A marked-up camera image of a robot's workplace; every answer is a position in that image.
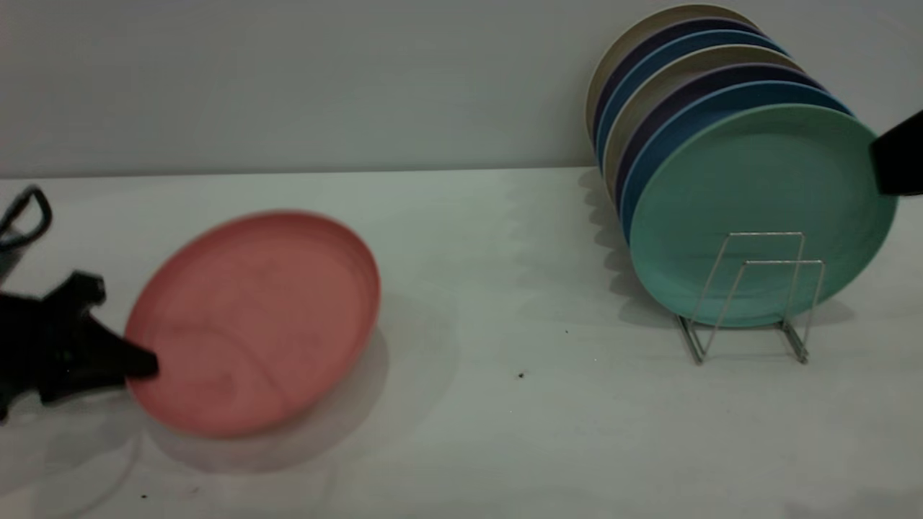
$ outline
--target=plate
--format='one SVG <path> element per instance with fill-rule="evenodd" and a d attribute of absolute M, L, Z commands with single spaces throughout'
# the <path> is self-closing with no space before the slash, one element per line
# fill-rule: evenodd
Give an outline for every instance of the plate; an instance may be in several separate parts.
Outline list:
<path fill-rule="evenodd" d="M 875 133 L 854 117 L 806 104 L 763 106 L 698 132 L 658 168 L 634 213 L 631 258 L 650 294 L 691 317 L 727 233 L 803 232 L 803 258 L 825 260 L 821 301 L 878 252 L 897 198 L 879 194 Z M 735 238 L 698 321 L 714 324 L 743 260 L 793 260 L 793 236 Z M 761 326 L 785 310 L 791 266 L 750 267 L 724 325 Z M 811 307 L 819 270 L 799 271 L 792 315 Z"/>
<path fill-rule="evenodd" d="M 161 371 L 128 386 L 168 428 L 228 437 L 271 427 L 346 375 L 380 298 L 372 253 L 339 223 L 297 211 L 226 223 L 144 288 L 126 338 L 154 351 Z"/>
<path fill-rule="evenodd" d="M 636 65 L 618 84 L 607 100 L 603 115 L 599 120 L 599 127 L 596 134 L 596 160 L 598 163 L 603 162 L 603 152 L 605 142 L 609 138 L 609 132 L 612 129 L 612 123 L 615 122 L 618 113 L 621 112 L 625 103 L 648 78 L 657 73 L 664 66 L 669 65 L 680 57 L 706 49 L 708 47 L 717 47 L 719 45 L 753 45 L 772 49 L 778 53 L 785 54 L 778 45 L 768 38 L 764 38 L 751 32 L 743 30 L 708 30 L 706 32 L 697 32 L 689 36 L 684 36 L 664 45 L 657 51 L 648 55 L 638 65 Z"/>
<path fill-rule="evenodd" d="M 625 59 L 623 59 L 618 64 L 618 66 L 616 66 L 616 69 L 612 72 L 612 75 L 609 76 L 609 78 L 605 81 L 603 89 L 599 93 L 599 99 L 609 99 L 609 96 L 612 95 L 612 92 L 616 89 L 618 84 L 621 83 L 623 79 L 625 79 L 625 76 L 627 76 L 636 65 L 643 61 L 645 57 L 653 52 L 656 52 L 657 49 L 684 36 L 689 36 L 690 34 L 695 34 L 696 32 L 706 32 L 708 30 L 742 30 L 744 32 L 749 32 L 751 34 L 765 37 L 765 35 L 756 28 L 746 23 L 728 18 L 695 18 L 687 21 L 681 21 L 655 33 L 647 40 L 639 43 L 637 47 L 631 49 L 628 55 L 625 56 Z M 595 112 L 593 114 L 594 132 L 598 130 L 599 119 L 603 115 L 604 107 L 604 103 L 598 103 L 596 105 Z"/>
<path fill-rule="evenodd" d="M 849 109 L 825 91 L 788 81 L 757 81 L 713 92 L 686 106 L 657 129 L 631 165 L 618 204 L 619 220 L 629 245 L 631 220 L 638 199 L 657 168 L 673 151 L 699 131 L 730 115 L 784 103 L 825 106 L 849 114 Z"/>
<path fill-rule="evenodd" d="M 629 138 L 657 104 L 676 88 L 706 72 L 723 66 L 746 63 L 775 64 L 801 70 L 788 56 L 770 49 L 751 45 L 722 45 L 685 55 L 644 81 L 618 113 L 605 144 L 602 172 L 609 199 L 612 199 L 616 187 L 618 161 L 628 145 Z"/>
<path fill-rule="evenodd" d="M 737 11 L 733 11 L 726 7 L 709 6 L 705 4 L 669 7 L 631 26 L 619 36 L 618 39 L 612 43 L 612 46 L 609 47 L 609 50 L 605 52 L 602 59 L 599 60 L 599 64 L 596 66 L 593 79 L 590 80 L 590 88 L 587 91 L 586 107 L 584 109 L 584 120 L 586 121 L 586 131 L 588 135 L 591 136 L 593 134 L 593 113 L 596 109 L 596 105 L 599 103 L 599 92 L 602 91 L 605 80 L 612 75 L 612 71 L 616 69 L 616 66 L 618 66 L 618 63 L 622 61 L 625 55 L 637 46 L 638 43 L 643 42 L 660 29 L 692 18 L 731 18 L 757 27 L 756 24 Z"/>
<path fill-rule="evenodd" d="M 644 121 L 635 129 L 629 139 L 629 144 L 622 154 L 619 162 L 616 180 L 615 198 L 616 209 L 622 200 L 622 191 L 625 179 L 628 177 L 631 166 L 644 145 L 651 140 L 653 135 L 674 115 L 687 106 L 693 105 L 699 99 L 709 94 L 733 87 L 760 81 L 788 81 L 800 83 L 824 91 L 820 83 L 808 77 L 804 72 L 778 65 L 738 65 L 720 68 L 699 78 L 695 78 L 683 87 L 666 97 L 658 104 Z"/>

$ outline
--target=white wall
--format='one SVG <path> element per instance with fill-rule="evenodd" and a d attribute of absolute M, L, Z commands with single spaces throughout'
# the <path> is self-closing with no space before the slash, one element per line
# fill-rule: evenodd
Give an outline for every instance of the white wall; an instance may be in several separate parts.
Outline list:
<path fill-rule="evenodd" d="M 586 83 L 648 0 L 0 0 L 0 175 L 591 163 Z M 920 0 L 736 0 L 877 130 Z"/>

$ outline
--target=black cable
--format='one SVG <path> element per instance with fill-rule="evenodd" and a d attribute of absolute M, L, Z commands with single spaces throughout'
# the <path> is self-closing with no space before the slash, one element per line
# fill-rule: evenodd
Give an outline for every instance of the black cable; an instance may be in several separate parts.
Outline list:
<path fill-rule="evenodd" d="M 41 238 L 52 226 L 53 215 L 51 204 L 48 203 L 48 199 L 38 186 L 29 186 L 16 196 L 13 203 L 6 209 L 3 218 L 0 219 L 0 237 L 12 230 L 13 222 L 15 222 L 26 208 L 29 207 L 29 202 L 33 198 L 35 198 L 35 202 L 39 204 L 39 209 L 42 210 L 42 220 L 39 222 L 38 227 L 24 235 L 18 235 L 7 241 L 0 242 L 0 253 L 25 247 Z"/>

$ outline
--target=green plate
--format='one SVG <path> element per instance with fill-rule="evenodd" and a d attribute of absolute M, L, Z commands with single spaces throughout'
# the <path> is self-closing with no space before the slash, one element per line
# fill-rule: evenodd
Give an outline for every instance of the green plate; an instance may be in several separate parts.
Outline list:
<path fill-rule="evenodd" d="M 869 156 L 875 133 L 854 117 L 806 104 L 755 108 L 689 139 L 646 186 L 631 225 L 644 287 L 691 317 L 732 232 L 805 234 L 805 260 L 825 260 L 821 301 L 862 272 L 884 242 L 897 198 L 879 194 Z M 744 260 L 794 260 L 793 236 L 735 237 L 701 305 L 714 324 Z M 819 268 L 801 267 L 791 313 L 810 309 Z M 748 267 L 723 326 L 762 326 L 785 311 L 794 267 Z"/>

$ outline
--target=white countertop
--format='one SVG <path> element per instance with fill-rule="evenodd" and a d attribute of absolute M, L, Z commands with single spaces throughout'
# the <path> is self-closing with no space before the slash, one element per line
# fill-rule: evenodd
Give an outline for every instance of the white countertop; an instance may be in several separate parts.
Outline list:
<path fill-rule="evenodd" d="M 47 237 L 4 285 L 104 276 L 117 330 L 186 241 L 304 208 L 375 253 L 378 332 L 303 419 L 181 437 L 123 392 L 0 428 L 4 517 L 749 517 L 923 511 L 923 204 L 818 309 L 799 365 L 723 332 L 702 367 L 642 290 L 589 168 L 41 181 Z M 0 206 L 26 181 L 0 181 Z"/>

